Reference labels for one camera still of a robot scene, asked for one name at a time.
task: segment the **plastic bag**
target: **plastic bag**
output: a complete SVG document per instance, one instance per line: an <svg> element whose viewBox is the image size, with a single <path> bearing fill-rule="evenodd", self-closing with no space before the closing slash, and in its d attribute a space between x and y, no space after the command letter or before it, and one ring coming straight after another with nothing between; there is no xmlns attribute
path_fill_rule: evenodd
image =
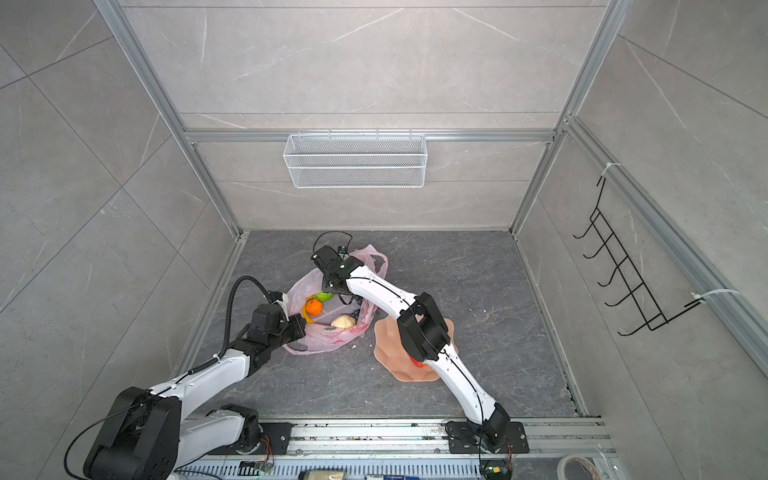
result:
<svg viewBox="0 0 768 480"><path fill-rule="evenodd" d="M351 255L362 260L368 268L375 271L380 277L384 278L386 275L389 260L385 255L376 251L373 245L368 245L362 250L356 250ZM382 259L382 265L378 271L376 271L373 257ZM288 291L288 314L301 313L306 298L322 291L322 284L323 274L317 268L296 282ZM349 298L345 296L344 301L349 302ZM351 329L337 329L330 326L331 322L339 315L349 315L357 309L360 309L357 325ZM344 305L339 300L339 296L336 295L331 300L323 302L323 313L311 317L315 323L306 324L306 336L304 338L283 345L283 347L293 355L311 355L338 349L362 335L371 325L375 312L376 305L368 300L363 300L362 305L358 305L357 302Z"/></svg>

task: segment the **wall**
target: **wall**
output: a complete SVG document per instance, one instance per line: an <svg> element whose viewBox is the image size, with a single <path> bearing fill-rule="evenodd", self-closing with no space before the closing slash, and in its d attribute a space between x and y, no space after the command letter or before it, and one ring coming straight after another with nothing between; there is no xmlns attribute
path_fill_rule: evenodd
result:
<svg viewBox="0 0 768 480"><path fill-rule="evenodd" d="M297 189L284 144L200 144L240 225L506 230L544 145L432 142L422 188Z"/></svg>
<svg viewBox="0 0 768 480"><path fill-rule="evenodd" d="M553 128L604 3L122 5L188 128L298 130ZM281 145L201 146L244 228L498 230L543 148L435 142L423 188L297 190Z"/></svg>
<svg viewBox="0 0 768 480"><path fill-rule="evenodd" d="M768 4L638 0L579 116L768 319Z"/></svg>
<svg viewBox="0 0 768 480"><path fill-rule="evenodd" d="M0 5L0 477L177 361L232 239L169 137L90 1Z"/></svg>
<svg viewBox="0 0 768 480"><path fill-rule="evenodd" d="M763 315L766 14L762 2L636 1L579 112ZM584 258L601 245L593 230L573 237L589 225L599 176L566 140L519 237L589 413L605 417L632 478L763 478L768 380L706 305L618 335L640 325L638 307L605 305L626 287L598 285L613 263L605 249ZM660 308L679 312L694 288L610 184L601 209ZM621 258L614 240L608 248Z"/></svg>

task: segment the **white zip tie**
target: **white zip tie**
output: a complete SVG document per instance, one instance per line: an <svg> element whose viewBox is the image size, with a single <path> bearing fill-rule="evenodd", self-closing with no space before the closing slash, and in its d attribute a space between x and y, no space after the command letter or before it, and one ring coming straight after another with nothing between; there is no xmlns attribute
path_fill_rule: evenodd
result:
<svg viewBox="0 0 768 480"><path fill-rule="evenodd" d="M699 294L699 293L691 292L690 294L694 296L695 300L701 300L703 297L712 295L713 293L733 293L734 295L741 295L741 292L739 290L734 290L732 288L716 288L715 290L710 290L709 292L706 292L706 293Z"/></svg>
<svg viewBox="0 0 768 480"><path fill-rule="evenodd" d="M600 174L601 177L605 176L605 172L608 171L609 168L613 167L614 165L621 165L621 164L612 164L611 162L608 162L605 164L605 168L603 169L603 173Z"/></svg>

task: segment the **black hook rack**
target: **black hook rack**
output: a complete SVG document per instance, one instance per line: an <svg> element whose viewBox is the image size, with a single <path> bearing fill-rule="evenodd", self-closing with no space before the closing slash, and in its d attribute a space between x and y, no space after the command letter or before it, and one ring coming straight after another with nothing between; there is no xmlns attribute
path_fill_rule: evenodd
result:
<svg viewBox="0 0 768 480"><path fill-rule="evenodd" d="M577 238L577 239L584 238L584 236L586 236L587 233L589 233L589 230L592 230L594 228L594 231L600 237L600 240L601 240L602 244L600 245L600 248L598 248L598 250L593 255L590 255L590 256L582 255L582 256L584 258L586 258L586 259L595 258L598 255L598 253L601 252L601 250L605 249L608 252L608 255L611 257L611 260L613 260L613 262L614 262L614 271L611 273L611 278L609 278L606 283L598 282L598 285L600 285L600 286L611 285L611 282L614 281L614 277L616 277L616 273L618 272L619 276L621 277L621 280L624 282L624 285L627 287L627 290L629 291L629 293L627 293L627 295L625 295L618 302L616 302L616 303L605 303L605 305L606 306L617 306L617 305L621 304L622 302L624 302L626 299L631 297L632 300L634 301L634 304L637 307L637 309L640 310L640 314L643 317L643 324L640 325L638 328L632 330L629 333L618 332L618 334L621 335L621 336L633 335L633 334L637 333L638 331L640 331L640 329L642 329L644 326L647 326L648 329L651 330L651 331L656 330L658 328L661 328L664 325L667 325L669 322L671 322L672 320L676 319L680 315L684 314L688 310L691 310L691 309L695 308L697 305L700 305L701 303L703 303L703 299L695 299L693 302L689 302L689 303L686 303L685 305L683 305L683 310L681 312L679 312L677 315L674 315L674 316L671 316L671 317L667 317L667 315L664 313L664 311L659 306L659 303L656 301L656 298L654 297L654 294L650 291L650 288L648 288L648 285L645 282L645 279L643 278L643 276L640 274L640 271L637 269L637 267L634 265L634 262L629 257L629 253L627 253L627 250L624 248L624 245L622 244L621 240L619 240L618 235L616 235L616 232L614 232L613 227L611 227L611 224L608 223L608 219L605 217L605 215L603 215L603 212L600 211L600 199L603 197L603 189L605 188L605 178L601 177L600 180L598 180L598 184L595 185L595 186L596 187L600 187L600 193L598 194L598 201L594 205L594 210L592 210L592 213L589 216L589 220L590 220L589 227L587 227L586 231L582 235L580 235L578 237L576 235L574 235L574 238ZM605 222L605 225L607 226L608 230L611 232L607 237L604 237L604 235L598 229L597 225L595 225L595 222L598 220L598 218L601 218ZM616 242L619 244L619 247L621 247L621 252L623 253L623 256L622 256L621 260L619 260L619 261L616 261L616 256L613 254L613 252L611 252L611 249L608 247L608 241L611 238L614 238L616 240ZM637 284L635 287L631 287L629 285L629 282L627 282L627 277L624 275L624 272L621 271L621 265L624 262L627 262L627 261L629 262L629 264L634 269L634 272L637 274L637 278L640 279L639 284ZM637 298L635 297L635 293L640 288L644 288L645 289L645 291L648 293L648 296L650 297L651 300L653 300L654 305L656 306L657 310L659 311L659 313L657 313L656 315L654 315L650 319L646 317L645 312L643 311L642 307L640 306L640 303L637 301ZM657 319L659 317L663 320L663 322L661 324L657 325L657 326L652 326L650 323L653 322L655 319Z"/></svg>

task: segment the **floor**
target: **floor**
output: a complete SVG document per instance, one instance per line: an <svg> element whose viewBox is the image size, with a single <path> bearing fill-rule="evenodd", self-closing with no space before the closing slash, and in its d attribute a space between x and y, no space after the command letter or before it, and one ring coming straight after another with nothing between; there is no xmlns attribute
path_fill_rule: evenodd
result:
<svg viewBox="0 0 768 480"><path fill-rule="evenodd" d="M288 289L313 265L319 232L253 231L233 279L255 276L268 290ZM369 243L389 258L387 280L412 292L429 292L455 322L455 342L467 367L512 417L573 416L574 404L560 373L522 261L506 232L353 232L351 249ZM333 246L345 237L323 238ZM244 284L233 308L236 332L263 301ZM198 360L221 343L222 303ZM401 383L373 356L373 328L330 353L293 356L277 350L259 372L222 391L201 410L225 403L257 408L264 416L462 416L442 382Z"/></svg>

